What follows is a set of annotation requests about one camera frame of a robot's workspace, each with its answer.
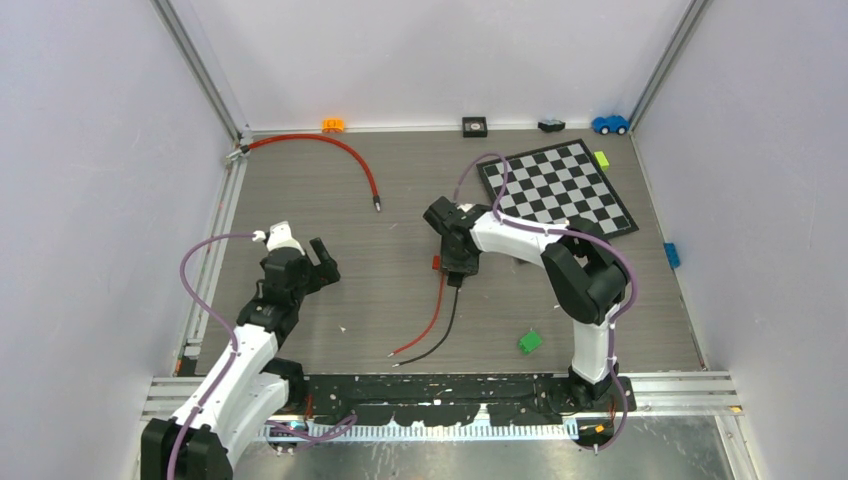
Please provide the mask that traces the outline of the black cable padlock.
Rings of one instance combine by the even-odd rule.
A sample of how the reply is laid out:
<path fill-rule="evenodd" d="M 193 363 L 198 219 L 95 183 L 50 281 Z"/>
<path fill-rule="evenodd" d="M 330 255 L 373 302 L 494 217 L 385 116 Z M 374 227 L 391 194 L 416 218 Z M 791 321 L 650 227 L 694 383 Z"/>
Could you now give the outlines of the black cable padlock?
<path fill-rule="evenodd" d="M 449 335 L 452 332 L 453 325 L 454 325 L 454 322 L 455 322 L 455 319 L 456 319 L 456 311 L 457 311 L 457 306 L 458 306 L 459 293 L 461 291 L 461 287 L 462 287 L 462 283 L 464 281 L 464 278 L 465 278 L 465 275 L 461 274 L 461 273 L 452 272 L 452 273 L 446 274 L 445 289 L 446 289 L 447 286 L 452 287 L 454 289 L 454 296 L 453 296 L 453 302 L 452 302 L 452 305 L 451 305 L 451 314 L 450 314 L 450 318 L 448 320 L 448 326 L 446 327 L 446 329 L 445 329 L 443 335 L 440 337 L 440 339 L 426 352 L 424 352 L 424 353 L 422 353 L 422 354 L 420 354 L 420 355 L 418 355 L 414 358 L 410 358 L 408 360 L 403 360 L 403 361 L 399 361 L 399 362 L 394 363 L 392 365 L 393 368 L 399 368 L 401 366 L 405 366 L 405 365 L 417 362 L 419 360 L 422 360 L 422 359 L 428 357 L 429 355 L 434 353 L 436 350 L 438 350 L 445 343 L 445 341 L 449 338 Z"/>

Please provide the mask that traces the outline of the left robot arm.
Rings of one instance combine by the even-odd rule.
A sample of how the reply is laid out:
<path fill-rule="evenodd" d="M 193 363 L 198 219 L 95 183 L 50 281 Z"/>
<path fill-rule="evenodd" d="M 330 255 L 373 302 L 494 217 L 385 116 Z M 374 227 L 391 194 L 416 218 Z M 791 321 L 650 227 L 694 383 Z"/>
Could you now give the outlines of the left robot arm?
<path fill-rule="evenodd" d="M 300 363 L 277 353 L 299 321 L 305 298 L 341 278 L 321 238 L 311 259 L 294 239 L 271 241 L 263 278 L 242 307 L 230 342 L 201 385 L 140 439 L 143 479 L 231 479 L 241 455 L 278 410 L 298 412 L 307 398 Z"/>

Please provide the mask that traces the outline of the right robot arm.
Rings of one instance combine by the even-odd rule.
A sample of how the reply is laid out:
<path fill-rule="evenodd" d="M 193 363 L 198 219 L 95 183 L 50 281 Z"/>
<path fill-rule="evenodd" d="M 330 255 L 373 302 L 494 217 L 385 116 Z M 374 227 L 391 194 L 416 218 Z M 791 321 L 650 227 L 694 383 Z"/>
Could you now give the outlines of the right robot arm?
<path fill-rule="evenodd" d="M 624 406 L 627 391 L 618 376 L 617 318 L 634 302 L 637 288 L 623 255 L 602 237 L 600 226 L 581 220 L 556 226 L 510 217 L 479 204 L 446 197 L 424 212 L 440 237 L 439 269 L 460 287 L 479 271 L 484 253 L 501 254 L 543 268 L 560 308 L 573 321 L 574 352 L 566 391 L 584 410 L 596 410 L 611 391 Z"/>

